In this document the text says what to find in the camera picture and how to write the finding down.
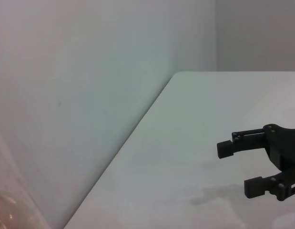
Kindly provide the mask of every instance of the white table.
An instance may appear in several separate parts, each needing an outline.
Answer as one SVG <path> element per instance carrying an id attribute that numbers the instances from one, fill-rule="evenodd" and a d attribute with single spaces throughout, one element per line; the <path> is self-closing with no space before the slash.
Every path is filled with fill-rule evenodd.
<path id="1" fill-rule="evenodd" d="M 295 228 L 295 196 L 244 195 L 279 172 L 264 150 L 217 157 L 233 131 L 269 123 L 295 128 L 295 72 L 178 73 L 66 228 Z"/>

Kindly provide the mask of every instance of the table surface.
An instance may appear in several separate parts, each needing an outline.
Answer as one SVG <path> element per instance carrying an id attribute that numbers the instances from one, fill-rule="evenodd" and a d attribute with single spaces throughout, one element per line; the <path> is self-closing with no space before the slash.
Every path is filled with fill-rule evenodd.
<path id="1" fill-rule="evenodd" d="M 176 74 L 66 228 L 295 228 L 295 196 L 244 195 L 279 172 L 264 150 L 217 157 L 233 131 L 270 123 L 295 128 L 295 72 Z"/>

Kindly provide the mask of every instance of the white wall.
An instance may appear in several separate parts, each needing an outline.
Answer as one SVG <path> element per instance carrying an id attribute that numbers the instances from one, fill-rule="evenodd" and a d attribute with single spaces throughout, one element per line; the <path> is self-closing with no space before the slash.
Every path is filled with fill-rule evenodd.
<path id="1" fill-rule="evenodd" d="M 217 0 L 217 70 L 295 71 L 295 0 Z"/>
<path id="2" fill-rule="evenodd" d="M 0 0 L 0 134 L 63 227 L 175 72 L 215 70 L 213 0 Z"/>

